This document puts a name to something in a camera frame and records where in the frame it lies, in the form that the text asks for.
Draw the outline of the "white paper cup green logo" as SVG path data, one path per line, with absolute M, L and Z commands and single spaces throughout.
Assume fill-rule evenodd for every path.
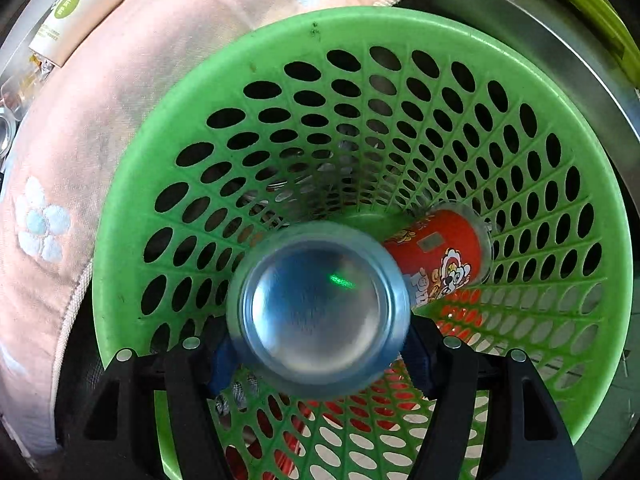
M 58 0 L 29 44 L 40 58 L 61 67 L 124 0 Z

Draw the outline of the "green plastic trash basket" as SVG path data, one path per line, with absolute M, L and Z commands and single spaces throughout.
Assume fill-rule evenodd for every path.
M 378 380 L 301 399 L 239 361 L 229 285 L 269 234 L 329 221 L 383 246 L 443 203 L 485 221 L 490 270 L 410 302 Z M 344 8 L 251 32 L 152 110 L 102 210 L 93 318 L 104 372 L 201 341 L 230 479 L 577 479 L 632 274 L 616 174 L 551 79 L 446 18 Z

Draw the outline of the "red drink can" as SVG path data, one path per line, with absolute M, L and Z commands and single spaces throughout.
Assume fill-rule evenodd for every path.
M 460 203 L 430 209 L 383 246 L 404 274 L 413 309 L 480 283 L 491 267 L 489 228 Z

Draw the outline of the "pink flower towel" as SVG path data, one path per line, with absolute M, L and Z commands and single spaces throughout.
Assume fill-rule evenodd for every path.
M 1 425 L 41 479 L 58 474 L 54 408 L 122 152 L 170 87 L 270 23 L 399 0 L 124 0 L 57 68 L 18 129 L 1 191 Z

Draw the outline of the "lime green dish rack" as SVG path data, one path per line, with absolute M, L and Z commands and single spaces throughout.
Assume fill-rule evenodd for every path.
M 632 84 L 639 88 L 639 48 L 608 0 L 567 0 L 598 33 L 602 44 L 620 64 Z

